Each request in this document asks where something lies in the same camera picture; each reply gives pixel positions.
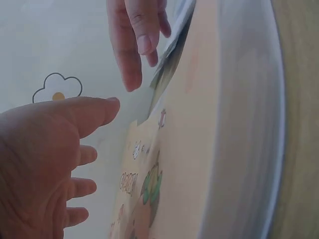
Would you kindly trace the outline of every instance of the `cartoon illustration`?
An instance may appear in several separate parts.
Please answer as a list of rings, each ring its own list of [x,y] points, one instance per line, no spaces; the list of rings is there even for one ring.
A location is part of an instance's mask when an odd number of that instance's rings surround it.
[[[148,172],[142,185],[141,196],[136,203],[125,230],[124,239],[149,239],[160,202],[162,171],[157,162]]]
[[[122,216],[123,216],[123,213],[124,213],[124,204],[122,204],[122,206],[121,206],[121,208],[120,208],[120,211],[119,211],[118,223],[120,223],[121,218],[122,218]]]
[[[165,125],[165,119],[166,119],[166,110],[163,109],[160,113],[160,118],[159,118],[159,129],[163,128]]]
[[[109,231],[109,238],[110,239],[112,238],[112,235],[113,235],[114,225],[115,225],[115,222],[111,223],[111,227],[110,227],[110,231]]]
[[[133,151],[133,158],[134,160],[137,159],[139,152],[140,152],[140,147],[141,147],[141,141],[139,142],[139,144],[136,142],[135,143],[135,147],[134,147],[134,151]]]
[[[43,88],[33,94],[32,102],[57,101],[80,96],[82,88],[78,78],[64,78],[60,73],[52,73],[45,78]]]

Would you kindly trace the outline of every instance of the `white surface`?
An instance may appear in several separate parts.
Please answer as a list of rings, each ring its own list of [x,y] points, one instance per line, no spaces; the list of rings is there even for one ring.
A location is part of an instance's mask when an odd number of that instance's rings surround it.
[[[168,1],[169,19],[174,2]],[[159,49],[163,45],[161,38]],[[73,175],[94,179],[98,191],[70,202],[71,206],[87,207],[90,218],[65,230],[66,239],[105,239],[126,130],[132,121],[147,117],[153,95],[148,85],[154,69],[143,59],[141,89],[126,92],[109,41],[106,0],[1,0],[0,53],[0,112],[32,103],[32,95],[54,72],[77,77],[83,85],[82,96],[120,99],[116,120],[82,141],[95,146],[99,157]]]
[[[270,0],[217,0],[216,9],[218,130],[199,238],[265,239],[284,153],[285,92],[276,23]]]

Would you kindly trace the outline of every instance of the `fingernail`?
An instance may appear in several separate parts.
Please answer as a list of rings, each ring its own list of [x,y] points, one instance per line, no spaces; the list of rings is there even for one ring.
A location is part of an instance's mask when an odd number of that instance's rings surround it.
[[[118,101],[118,98],[116,97],[110,97],[110,98],[107,98],[108,101]]]
[[[144,55],[146,54],[152,47],[151,40],[149,36],[142,35],[138,37],[138,49],[139,54]]]

